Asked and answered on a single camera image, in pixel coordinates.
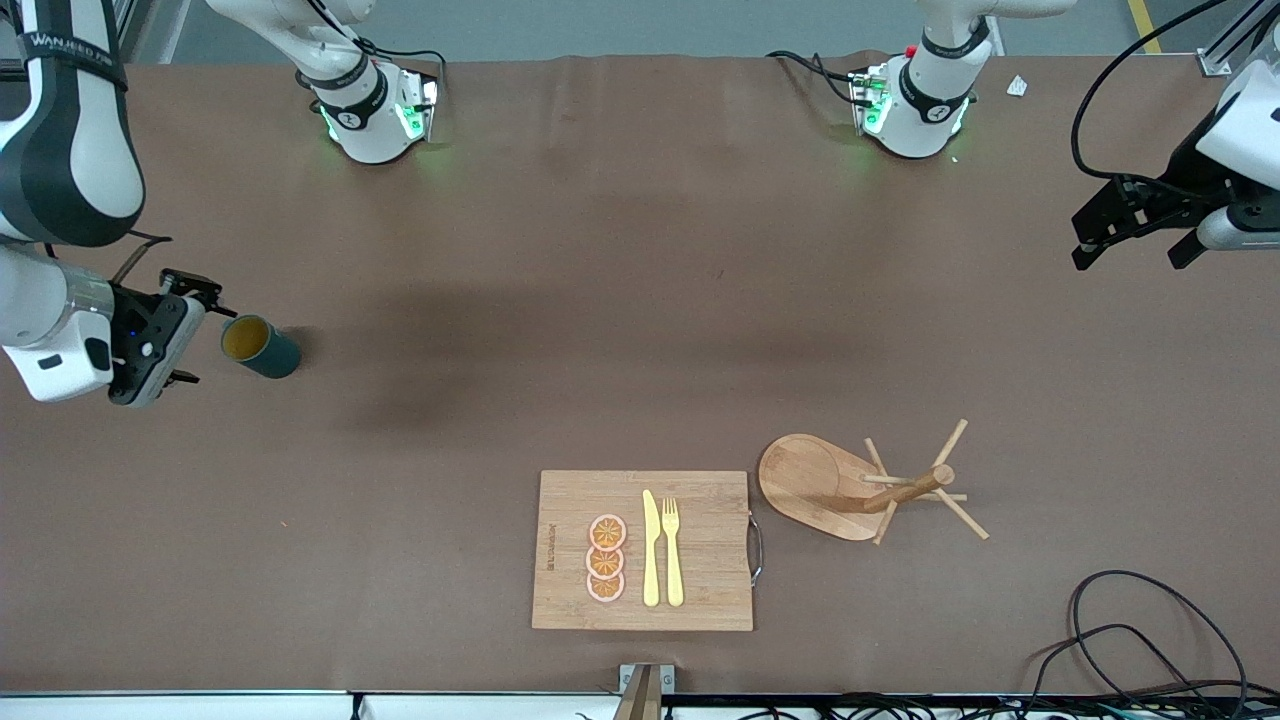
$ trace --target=metal frame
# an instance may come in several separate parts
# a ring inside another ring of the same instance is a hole
[[[1199,60],[1204,77],[1231,74],[1231,55],[1257,31],[1258,24],[1277,5],[1280,5],[1280,0],[1253,0],[1248,8],[1231,18],[1231,22],[1213,38],[1208,47],[1198,47],[1196,59]]]

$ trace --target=yellow floor line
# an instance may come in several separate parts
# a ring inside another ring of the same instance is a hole
[[[1129,0],[1129,13],[1133,15],[1133,24],[1138,26],[1138,37],[1146,37],[1147,33],[1156,29],[1156,26],[1151,24],[1151,13],[1147,12],[1146,0]],[[1155,37],[1142,47],[1148,55],[1162,53],[1160,40]]]

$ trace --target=wooden peg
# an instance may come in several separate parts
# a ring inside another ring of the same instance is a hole
[[[897,478],[895,475],[864,475],[863,479],[868,483],[879,483],[882,486],[909,486],[915,483],[915,478]]]
[[[884,512],[888,509],[890,502],[896,503],[914,500],[924,493],[940,489],[942,486],[951,484],[955,478],[955,470],[952,470],[950,465],[938,465],[916,478],[915,484],[893,487],[873,495],[872,497],[845,498],[845,505],[849,507],[849,512],[874,515]]]
[[[968,495],[963,495],[963,493],[961,495],[954,495],[954,493],[948,492],[947,497],[950,497],[952,502],[969,502],[969,496]],[[916,497],[911,502],[919,502],[922,500],[927,500],[929,502],[942,502],[942,498],[938,497],[937,492],[929,492],[929,493],[922,495],[920,497]]]
[[[936,489],[936,491],[933,491],[933,495],[937,495],[938,498],[942,500],[942,502],[946,502],[947,507],[950,507],[951,511],[956,514],[956,518],[960,518],[961,520],[964,520],[964,524],[969,525],[969,529],[973,530],[974,534],[977,534],[982,539],[989,539],[991,538],[991,533],[988,533],[987,530],[982,529],[982,525],[979,525],[977,520],[974,520],[973,518],[970,518],[969,514],[964,511],[964,507],[960,507],[959,505],[956,505],[955,498],[952,498],[950,495],[947,495],[946,491],[943,491],[943,489]]]
[[[876,443],[872,438],[864,441],[867,443],[867,452],[872,455],[872,462],[876,464],[876,469],[881,475],[888,475],[888,470],[884,469],[884,461],[879,459],[879,452],[876,450]],[[876,528],[876,537],[872,538],[872,544],[879,544],[884,541],[884,533],[888,532],[888,524],[893,521],[893,514],[897,512],[897,502],[890,502],[888,507],[884,509],[884,516],[881,518],[881,524]]]
[[[947,461],[947,457],[951,457],[951,451],[956,448],[956,443],[960,442],[960,436],[964,434],[964,429],[968,427],[969,420],[961,419],[956,423],[956,429],[951,430],[951,437],[947,438],[947,443],[942,446],[942,452],[938,452],[937,460],[933,461],[934,466],[942,465]]]

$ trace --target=gray floor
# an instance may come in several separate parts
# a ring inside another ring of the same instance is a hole
[[[431,47],[451,60],[468,61],[608,54],[750,56],[778,49],[824,55],[864,47],[899,51],[919,40],[922,24],[923,14],[904,0],[381,0],[358,31],[387,47]],[[164,29],[157,22],[152,32]],[[1080,0],[1066,17],[1004,20],[1001,29],[1009,54],[1114,54],[1138,37],[1125,0]],[[283,60],[202,0],[191,3],[172,59]]]

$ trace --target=brown table surface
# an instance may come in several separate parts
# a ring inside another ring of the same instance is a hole
[[[1280,682],[1280,255],[1178,273],[1166,233],[1073,268],[1100,181],[1068,128],[1102,64],[992,61],[924,161],[772,60],[458,65],[453,146],[388,167],[323,138],[292,68],[132,68],[138,228],[180,238],[132,283],[207,274],[305,328],[308,361],[259,379],[209,323],[204,382],[141,413],[38,406],[0,370],[0,685],[581,691],[667,661],[698,692],[1007,692],[1110,566],[1187,592]],[[1219,88],[1135,59],[1089,159],[1158,172]],[[128,245],[65,255],[110,274]],[[754,484],[795,432],[916,473],[961,416],[954,489],[987,543],[934,503],[841,542]],[[751,470],[756,630],[530,629],[548,468]],[[1152,592],[1105,584],[1085,623],[1107,620],[1230,675]],[[1100,689],[1070,662],[1048,680]]]

